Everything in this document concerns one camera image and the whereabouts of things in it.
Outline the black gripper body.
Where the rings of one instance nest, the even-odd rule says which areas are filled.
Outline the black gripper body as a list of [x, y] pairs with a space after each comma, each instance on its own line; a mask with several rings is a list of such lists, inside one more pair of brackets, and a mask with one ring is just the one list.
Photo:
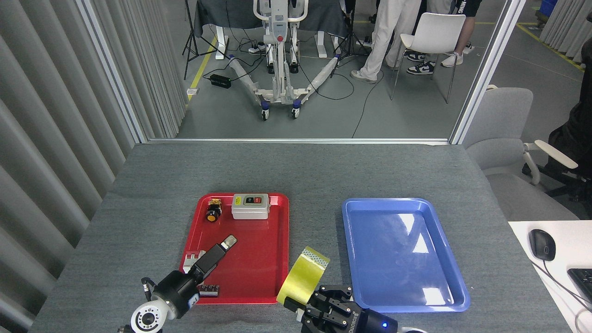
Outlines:
[[154, 295], [165, 301], [175, 318], [180, 319], [199, 301], [199, 283], [192, 274], [173, 271], [155, 286]]
[[345, 333], [398, 332], [398, 322], [396, 320], [370, 308], [353, 311], [346, 321]]

